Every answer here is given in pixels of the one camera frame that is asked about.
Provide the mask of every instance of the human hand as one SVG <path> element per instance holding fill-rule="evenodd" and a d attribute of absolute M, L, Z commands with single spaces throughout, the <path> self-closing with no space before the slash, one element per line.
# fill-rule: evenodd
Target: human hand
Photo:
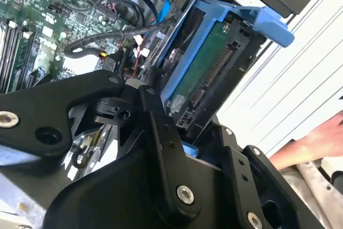
<path fill-rule="evenodd" d="M 281 170 L 323 157 L 343 156 L 343 110 L 317 126 L 306 137 L 286 144 L 270 161 Z"/>
<path fill-rule="evenodd" d="M 343 110 L 300 140 L 311 160 L 343 156 Z"/>

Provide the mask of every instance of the finger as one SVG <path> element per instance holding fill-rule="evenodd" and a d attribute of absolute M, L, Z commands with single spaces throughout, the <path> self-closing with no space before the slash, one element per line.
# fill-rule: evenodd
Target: finger
<path fill-rule="evenodd" d="M 343 124 L 343 110 L 335 114 L 329 120 L 324 122 L 327 125 L 341 125 Z"/>

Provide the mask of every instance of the computer motherboard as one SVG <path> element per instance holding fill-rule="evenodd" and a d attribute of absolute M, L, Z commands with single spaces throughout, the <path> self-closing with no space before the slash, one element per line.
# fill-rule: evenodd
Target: computer motherboard
<path fill-rule="evenodd" d="M 92 4 L 65 1 L 81 8 Z M 73 12 L 58 0 L 0 0 L 0 23 L 0 93 L 31 87 L 46 75 L 56 80 L 100 69 L 99 58 L 72 60 L 64 55 L 64 47 L 86 35 L 130 26 L 104 3 L 88 12 Z M 90 47 L 110 54 L 121 40 Z"/>

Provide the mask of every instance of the capacitor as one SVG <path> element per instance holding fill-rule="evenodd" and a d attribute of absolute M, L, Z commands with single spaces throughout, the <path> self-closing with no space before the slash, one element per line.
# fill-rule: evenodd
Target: capacitor
<path fill-rule="evenodd" d="M 29 19 L 26 19 L 26 20 L 23 21 L 23 26 L 24 27 L 27 27 L 29 25 L 30 25 L 30 20 Z"/>
<path fill-rule="evenodd" d="M 108 19 L 104 16 L 99 16 L 99 21 L 102 25 L 106 25 L 108 23 Z"/>
<path fill-rule="evenodd" d="M 61 32 L 60 35 L 61 39 L 65 39 L 66 38 L 66 33 L 65 32 Z"/>

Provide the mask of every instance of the green circuit board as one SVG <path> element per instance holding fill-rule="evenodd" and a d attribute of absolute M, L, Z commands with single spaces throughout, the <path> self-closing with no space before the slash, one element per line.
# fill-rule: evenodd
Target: green circuit board
<path fill-rule="evenodd" d="M 80 8 L 91 5 L 89 0 L 64 1 Z M 10 53 L 12 58 L 6 61 L 10 67 L 8 64 L 0 64 L 0 77 L 9 77 L 7 81 L 0 81 L 6 84 L 2 85 L 6 90 L 1 93 L 16 90 L 19 78 L 34 71 L 39 71 L 36 73 L 38 77 L 50 74 L 55 79 L 78 74 L 68 67 L 68 57 L 63 53 L 68 43 L 87 35 L 129 26 L 124 20 L 113 17 L 106 18 L 104 23 L 104 16 L 101 9 L 73 12 L 58 0 L 0 0 L 0 54 L 7 53 L 8 56 Z M 104 40 L 90 44 L 89 47 L 110 54 L 118 49 L 120 41 Z M 95 68 L 98 69 L 100 65 L 99 61 Z"/>
<path fill-rule="evenodd" d="M 190 101 L 194 105 L 201 99 L 205 91 L 196 91 L 196 87 L 202 78 L 208 80 L 206 86 L 209 86 L 213 78 L 218 74 L 216 60 L 227 60 L 222 58 L 220 54 L 226 46 L 229 34 L 230 29 L 226 22 L 218 22 L 213 26 L 186 74 L 182 77 L 169 99 L 171 113 L 179 112 L 180 108 L 191 96 Z"/>

